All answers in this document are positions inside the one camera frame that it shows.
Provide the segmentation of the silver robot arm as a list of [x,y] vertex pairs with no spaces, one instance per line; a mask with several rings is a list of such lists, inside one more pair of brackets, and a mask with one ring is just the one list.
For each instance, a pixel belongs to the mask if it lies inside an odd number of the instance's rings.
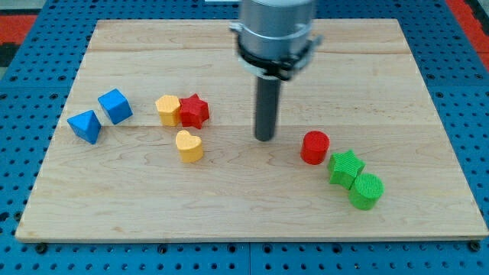
[[236,34],[239,63],[266,80],[291,80],[312,60],[323,36],[312,35],[315,0],[243,0]]

